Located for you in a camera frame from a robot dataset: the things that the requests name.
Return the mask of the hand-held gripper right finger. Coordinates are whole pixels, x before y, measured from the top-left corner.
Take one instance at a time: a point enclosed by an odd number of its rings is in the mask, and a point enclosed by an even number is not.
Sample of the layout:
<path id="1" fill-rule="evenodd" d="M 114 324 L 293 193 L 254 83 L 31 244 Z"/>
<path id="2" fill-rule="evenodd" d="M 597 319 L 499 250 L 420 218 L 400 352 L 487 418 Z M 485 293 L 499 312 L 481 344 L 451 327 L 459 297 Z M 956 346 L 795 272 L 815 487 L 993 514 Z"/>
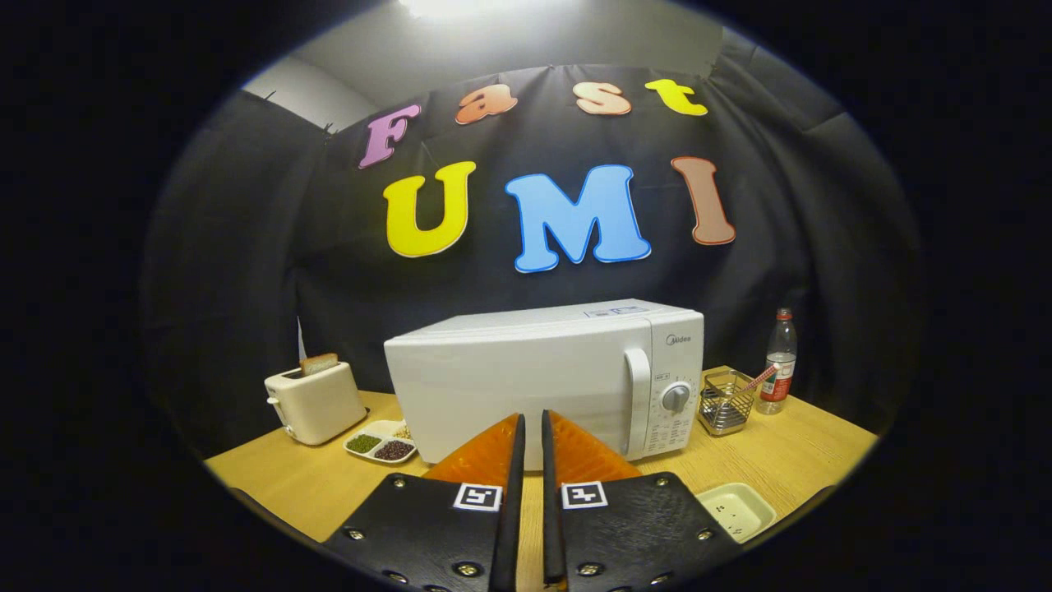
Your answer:
<path id="1" fill-rule="evenodd" d="M 672 472 L 569 476 L 574 423 L 541 419 L 542 569 L 564 591 L 685 591 L 743 553 Z"/>

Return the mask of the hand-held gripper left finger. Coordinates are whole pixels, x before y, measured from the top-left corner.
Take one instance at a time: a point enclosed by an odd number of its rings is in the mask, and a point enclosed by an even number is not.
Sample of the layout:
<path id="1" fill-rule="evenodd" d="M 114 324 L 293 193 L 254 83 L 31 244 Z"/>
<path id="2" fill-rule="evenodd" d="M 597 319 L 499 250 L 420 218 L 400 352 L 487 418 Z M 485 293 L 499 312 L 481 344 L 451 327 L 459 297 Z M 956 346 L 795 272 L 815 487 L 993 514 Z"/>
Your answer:
<path id="1" fill-rule="evenodd" d="M 512 591 L 525 419 L 510 414 L 424 475 L 387 475 L 323 543 L 382 591 Z"/>

